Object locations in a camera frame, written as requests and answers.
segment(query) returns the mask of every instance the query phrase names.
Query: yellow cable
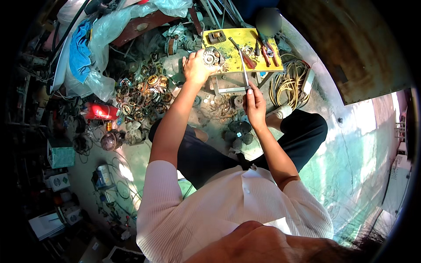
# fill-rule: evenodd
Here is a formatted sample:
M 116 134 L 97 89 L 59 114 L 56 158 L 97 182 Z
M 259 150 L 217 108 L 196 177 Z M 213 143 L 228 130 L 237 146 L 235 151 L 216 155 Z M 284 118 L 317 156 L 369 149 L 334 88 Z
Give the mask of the yellow cable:
M 297 58 L 288 53 L 281 55 L 281 57 L 285 55 Z M 270 82 L 269 97 L 272 103 L 276 106 L 281 106 L 280 97 L 282 92 L 285 91 L 288 98 L 287 104 L 291 106 L 292 110 L 295 110 L 298 105 L 305 104 L 310 96 L 309 94 L 306 94 L 302 97 L 301 92 L 303 91 L 301 90 L 301 87 L 307 70 L 308 66 L 303 61 L 297 60 L 290 62 L 286 68 L 287 73 L 285 75 L 279 75 Z

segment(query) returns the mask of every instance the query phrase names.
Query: pile of motors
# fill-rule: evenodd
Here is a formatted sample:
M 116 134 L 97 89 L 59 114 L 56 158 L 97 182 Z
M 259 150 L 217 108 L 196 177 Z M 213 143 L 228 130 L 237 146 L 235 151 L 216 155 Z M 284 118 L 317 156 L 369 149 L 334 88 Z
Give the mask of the pile of motors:
M 125 115 L 125 122 L 138 121 L 152 125 L 170 107 L 173 99 L 168 88 L 168 77 L 156 54 L 151 54 L 147 66 L 120 81 L 117 90 L 117 107 Z

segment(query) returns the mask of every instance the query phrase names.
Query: alternator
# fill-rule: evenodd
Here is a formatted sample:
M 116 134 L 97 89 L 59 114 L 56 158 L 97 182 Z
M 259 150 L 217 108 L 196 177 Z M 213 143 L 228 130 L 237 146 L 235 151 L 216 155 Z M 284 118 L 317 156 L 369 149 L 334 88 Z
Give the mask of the alternator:
M 225 63 L 224 56 L 214 47 L 207 47 L 203 53 L 203 64 L 208 67 L 222 66 Z

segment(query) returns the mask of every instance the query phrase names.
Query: white ribbed sweater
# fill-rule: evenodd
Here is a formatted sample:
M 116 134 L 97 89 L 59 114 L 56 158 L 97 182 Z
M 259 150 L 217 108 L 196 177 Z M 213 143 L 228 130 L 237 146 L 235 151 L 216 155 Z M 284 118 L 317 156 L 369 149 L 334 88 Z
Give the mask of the white ribbed sweater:
M 183 201 L 176 168 L 166 161 L 148 165 L 136 242 L 151 262 L 183 262 L 249 220 L 286 234 L 333 237 L 328 212 L 302 181 L 282 192 L 268 170 L 240 166 L 215 178 Z

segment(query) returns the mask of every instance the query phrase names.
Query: yellow workbench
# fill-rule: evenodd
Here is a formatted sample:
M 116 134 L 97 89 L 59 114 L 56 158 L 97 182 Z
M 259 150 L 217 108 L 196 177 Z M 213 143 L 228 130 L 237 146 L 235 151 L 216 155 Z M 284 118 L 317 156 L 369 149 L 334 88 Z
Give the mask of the yellow workbench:
M 215 74 L 221 73 L 240 73 L 243 72 L 242 65 L 241 65 L 241 58 L 238 53 L 238 50 L 235 48 L 234 44 L 228 39 L 232 37 L 233 40 L 243 49 L 246 46 L 252 47 L 253 52 L 249 55 L 249 57 L 256 62 L 255 69 L 249 69 L 247 65 L 245 65 L 245 69 L 247 72 L 281 72 L 283 71 L 282 61 L 279 57 L 278 47 L 276 46 L 275 39 L 273 37 L 268 37 L 268 41 L 270 45 L 275 50 L 274 57 L 278 61 L 279 66 L 275 66 L 273 62 L 273 58 L 269 58 L 270 66 L 266 65 L 266 61 L 263 57 L 263 54 L 260 51 L 260 56 L 256 57 L 254 54 L 254 48 L 256 46 L 256 38 L 258 36 L 257 30 L 255 28 L 229 28 L 229 29 L 222 29 L 226 36 L 226 41 L 217 43 L 217 44 L 210 44 L 208 42 L 208 34 L 214 31 L 219 31 L 220 29 L 216 30 L 208 30 L 203 32 L 203 41 L 205 44 L 202 43 L 202 47 L 213 46 L 221 52 L 225 58 L 225 64 L 222 66 L 221 70 L 218 70 Z

